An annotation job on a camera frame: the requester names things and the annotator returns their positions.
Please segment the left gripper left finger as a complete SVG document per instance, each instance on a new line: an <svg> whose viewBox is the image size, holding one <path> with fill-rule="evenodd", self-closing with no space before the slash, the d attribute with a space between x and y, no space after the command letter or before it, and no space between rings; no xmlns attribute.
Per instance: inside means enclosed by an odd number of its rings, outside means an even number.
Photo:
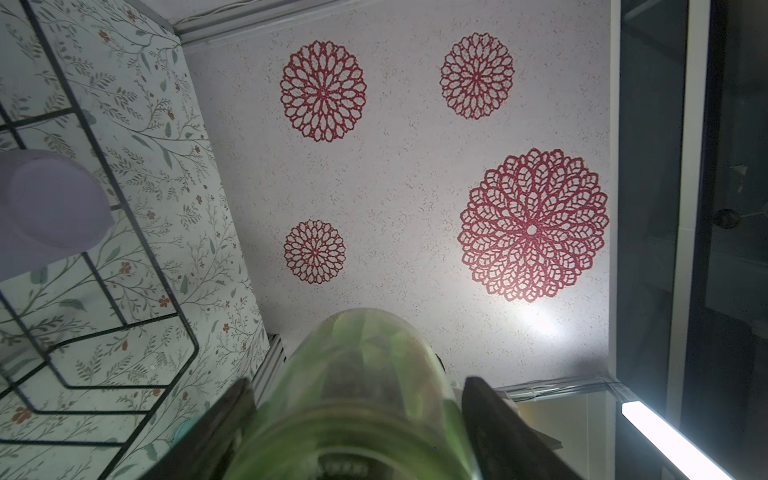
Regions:
<svg viewBox="0 0 768 480"><path fill-rule="evenodd" d="M256 411L250 381L237 380L140 479L223 479Z"/></svg>

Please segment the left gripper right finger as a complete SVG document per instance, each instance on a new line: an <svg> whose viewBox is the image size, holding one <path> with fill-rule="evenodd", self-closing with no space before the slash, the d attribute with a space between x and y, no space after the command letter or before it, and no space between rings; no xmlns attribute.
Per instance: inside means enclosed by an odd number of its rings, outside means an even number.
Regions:
<svg viewBox="0 0 768 480"><path fill-rule="evenodd" d="M465 380L461 411L483 478L579 477L482 378Z"/></svg>

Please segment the green glass mug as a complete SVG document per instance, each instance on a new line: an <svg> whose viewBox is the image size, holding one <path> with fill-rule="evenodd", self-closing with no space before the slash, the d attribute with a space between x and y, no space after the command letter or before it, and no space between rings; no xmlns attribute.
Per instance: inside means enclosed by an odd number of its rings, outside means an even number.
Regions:
<svg viewBox="0 0 768 480"><path fill-rule="evenodd" d="M405 320L339 312L309 334L259 406L228 479L478 479L437 355Z"/></svg>

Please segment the purple plastic cup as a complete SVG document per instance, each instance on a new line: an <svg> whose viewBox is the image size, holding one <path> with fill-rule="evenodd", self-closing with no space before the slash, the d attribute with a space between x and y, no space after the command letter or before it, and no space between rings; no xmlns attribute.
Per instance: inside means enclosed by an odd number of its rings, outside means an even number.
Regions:
<svg viewBox="0 0 768 480"><path fill-rule="evenodd" d="M114 225L104 189L70 158L47 150L1 154L1 279L85 252Z"/></svg>

